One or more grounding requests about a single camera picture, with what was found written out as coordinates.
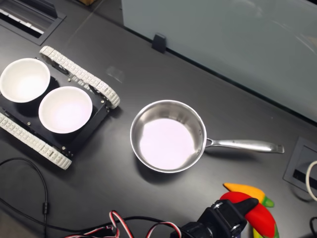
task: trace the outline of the bowl rim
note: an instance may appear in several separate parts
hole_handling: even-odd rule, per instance
[[[43,116],[43,107],[45,106],[45,102],[48,100],[48,98],[50,98],[52,96],[52,94],[56,93],[57,91],[61,91],[61,90],[75,90],[81,93],[81,95],[83,95],[87,101],[89,101],[89,116],[85,119],[85,123],[83,123],[80,127],[74,127],[73,129],[69,130],[69,131],[65,131],[65,130],[56,130],[55,128],[52,128],[51,126],[49,126],[45,120],[44,120],[44,116]],[[50,91],[41,101],[40,106],[39,106],[39,119],[42,123],[42,125],[49,131],[54,132],[54,133],[58,133],[58,134],[68,134],[68,133],[72,133],[74,131],[79,130],[80,128],[82,128],[90,119],[91,114],[93,112],[93,102],[90,98],[90,96],[82,89],[77,88],[77,87],[73,87],[73,86],[64,86],[64,87],[59,87],[56,88],[52,91]]]
[[[4,77],[5,77],[5,74],[13,67],[15,66],[16,64],[19,64],[23,61],[32,61],[32,62],[36,62],[38,63],[39,65],[41,65],[45,71],[46,71],[46,86],[45,86],[45,89],[43,90],[43,92],[41,92],[39,95],[35,95],[34,97],[30,98],[30,99],[27,99],[27,100],[19,100],[19,99],[16,99],[16,98],[13,98],[11,96],[9,96],[6,91],[4,90],[4,87],[3,87],[3,80],[4,80]],[[44,64],[42,61],[38,60],[38,59],[33,59],[33,58],[23,58],[23,59],[18,59],[16,61],[13,61],[11,62],[10,64],[8,64],[7,67],[5,67],[5,69],[3,70],[2,74],[0,75],[0,93],[5,97],[7,98],[8,100],[14,102],[14,103],[27,103],[27,102],[31,102],[33,101],[34,99],[40,97],[48,88],[49,84],[50,84],[50,79],[51,79],[51,73],[50,73],[50,70],[49,68],[47,67],[46,64]]]

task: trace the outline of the white cable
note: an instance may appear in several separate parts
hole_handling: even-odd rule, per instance
[[[311,189],[311,186],[309,184],[309,177],[311,175],[311,171],[312,171],[312,168],[317,165],[317,160],[312,162],[309,166],[308,166],[308,169],[307,169],[307,172],[306,172],[306,188],[307,188],[307,191],[309,193],[309,195],[313,198],[313,200],[317,201],[317,197],[313,194],[312,192],[312,189]]]

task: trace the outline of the black cable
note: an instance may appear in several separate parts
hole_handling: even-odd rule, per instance
[[[40,170],[38,169],[38,167],[32,163],[31,161],[27,160],[27,159],[24,159],[24,158],[19,158],[19,157],[16,157],[16,158],[10,158],[10,159],[7,159],[3,162],[0,163],[0,166],[1,165],[4,165],[5,163],[8,163],[10,161],[14,161],[14,160],[22,160],[24,162],[27,162],[28,164],[30,164],[35,170],[36,172],[38,173],[38,175],[40,176],[41,180],[42,180],[42,184],[43,184],[43,187],[44,187],[44,192],[45,192],[45,202],[44,202],[44,205],[43,205],[43,208],[45,207],[45,211],[43,210],[43,214],[44,214],[44,222],[42,224],[42,226],[44,227],[44,238],[47,237],[47,214],[48,214],[48,189],[47,189],[47,186],[46,186],[46,183],[45,183],[45,180],[43,178],[43,175],[41,174]],[[19,211],[18,209],[12,207],[10,204],[8,204],[7,202],[5,202],[2,198],[0,198],[0,201],[6,205],[7,207],[11,208],[13,211],[19,213],[20,215],[23,215],[25,216],[26,218],[29,218],[30,220],[35,220],[34,218],[24,214],[23,212]]]
[[[313,233],[313,235],[314,235],[314,238],[317,238],[317,233],[316,233],[316,231],[315,231],[315,229],[314,229],[314,225],[313,225],[313,221],[316,220],[316,219],[317,219],[317,217],[312,217],[312,218],[309,220],[309,226],[310,226],[311,231],[312,231],[312,233]]]
[[[72,230],[72,229],[67,229],[67,228],[62,228],[62,227],[58,227],[58,226],[53,226],[50,224],[47,224],[47,213],[48,213],[48,208],[49,208],[49,204],[48,204],[48,190],[47,190],[47,185],[45,183],[45,180],[40,172],[40,170],[36,167],[35,164],[33,164],[31,161],[24,159],[24,158],[11,158],[11,159],[7,159],[3,162],[0,163],[0,166],[9,162],[9,161],[13,161],[13,160],[22,160],[25,161],[27,163],[29,163],[39,174],[43,186],[44,186],[44,190],[45,190],[45,203],[43,204],[43,213],[44,213],[44,222],[41,222],[23,212],[21,212],[20,210],[16,209],[15,207],[11,206],[10,204],[8,204],[6,201],[4,201],[2,198],[0,198],[0,202],[2,202],[5,206],[7,206],[8,208],[10,208],[11,210],[15,211],[16,213],[20,214],[21,216],[24,216],[26,218],[28,218],[29,220],[40,224],[44,227],[44,236],[47,237],[47,227],[55,229],[55,230],[60,230],[60,231],[64,231],[64,232],[70,232],[70,233],[86,233],[89,231],[92,231],[94,229],[100,228],[100,227],[105,227],[105,226],[109,226],[112,225],[111,222],[99,225],[99,226],[95,226],[95,227],[91,227],[91,228],[86,228],[86,229],[81,229],[81,230]],[[163,220],[160,219],[156,219],[156,218],[152,218],[152,217],[144,217],[144,216],[133,216],[133,217],[127,217],[127,218],[123,218],[123,220],[125,221],[130,221],[130,220],[143,220],[143,221],[150,221],[150,222],[155,222],[155,223],[161,223],[161,222],[165,222]],[[178,227],[182,233],[184,233],[185,235],[187,235],[189,238],[194,238],[190,233],[188,233],[186,230],[182,229],[181,227]]]

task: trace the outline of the toy pepper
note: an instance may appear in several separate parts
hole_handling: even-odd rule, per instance
[[[244,201],[251,196],[241,192],[225,193],[220,199],[230,200],[232,203]],[[264,238],[279,238],[276,222],[271,213],[262,205],[258,204],[253,210],[245,215],[251,226]]]
[[[269,199],[265,193],[257,187],[244,184],[224,183],[223,186],[231,192],[242,192],[259,200],[264,207],[274,207],[274,202]]]

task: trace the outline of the saucepan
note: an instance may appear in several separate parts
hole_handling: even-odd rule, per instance
[[[162,173],[177,173],[190,168],[205,148],[213,146],[284,153],[282,145],[265,141],[209,139],[197,112],[173,100],[157,101],[144,107],[133,120],[130,140],[138,159]]]

